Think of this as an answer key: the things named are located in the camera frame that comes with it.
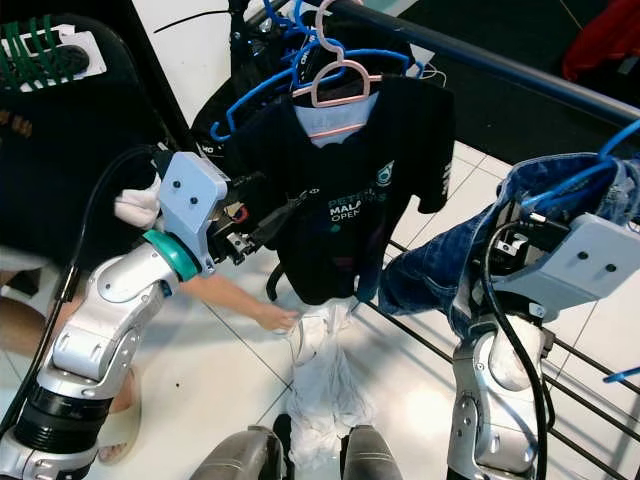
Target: black t-shirt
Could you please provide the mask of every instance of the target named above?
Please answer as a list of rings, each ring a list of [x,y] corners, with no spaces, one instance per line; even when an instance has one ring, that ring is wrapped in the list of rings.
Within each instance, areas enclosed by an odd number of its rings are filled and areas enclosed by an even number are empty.
[[[308,192],[273,247],[300,298],[320,304],[375,294],[386,245],[412,194],[419,211],[446,202],[454,143],[453,95],[425,82],[385,77],[364,127],[343,143],[314,145],[283,96],[229,140],[232,175],[262,171],[264,211]]]

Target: red fabric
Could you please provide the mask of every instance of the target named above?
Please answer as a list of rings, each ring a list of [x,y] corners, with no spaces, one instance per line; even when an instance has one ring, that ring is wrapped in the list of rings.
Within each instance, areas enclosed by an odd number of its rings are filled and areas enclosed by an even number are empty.
[[[575,81],[583,70],[602,61],[640,55],[640,0],[611,0],[567,51],[562,73]]]

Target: black mat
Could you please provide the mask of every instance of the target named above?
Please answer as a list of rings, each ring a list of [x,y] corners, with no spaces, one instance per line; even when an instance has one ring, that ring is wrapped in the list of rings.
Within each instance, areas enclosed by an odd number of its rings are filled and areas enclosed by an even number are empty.
[[[605,0],[580,0],[581,24]],[[419,0],[401,18],[559,75],[579,32],[559,0]],[[458,138],[511,164],[528,158],[598,150],[618,130],[603,121],[436,54],[456,94]]]

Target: person's leg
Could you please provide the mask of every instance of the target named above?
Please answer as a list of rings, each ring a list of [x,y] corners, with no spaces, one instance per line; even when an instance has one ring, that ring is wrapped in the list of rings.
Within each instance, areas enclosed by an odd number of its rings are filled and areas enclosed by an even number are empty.
[[[0,287],[11,280],[16,273],[0,271]],[[83,295],[76,294],[71,302],[63,305],[54,327],[54,338],[71,314],[78,309],[82,299]],[[30,306],[0,296],[0,348],[26,357],[33,356],[42,336],[44,322],[45,318]],[[129,373],[122,390],[111,402],[110,413],[116,413],[131,406],[132,388],[133,377]],[[102,461],[109,461],[125,446],[126,444],[103,447],[98,452],[98,456]]]

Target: person's hand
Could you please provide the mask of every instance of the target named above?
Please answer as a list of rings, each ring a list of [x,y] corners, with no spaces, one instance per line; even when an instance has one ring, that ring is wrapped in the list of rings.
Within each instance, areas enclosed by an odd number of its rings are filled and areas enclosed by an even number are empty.
[[[253,315],[253,318],[265,330],[291,330],[296,324],[296,317],[298,315],[298,312],[284,310],[275,305],[262,303],[258,307],[256,314]]]

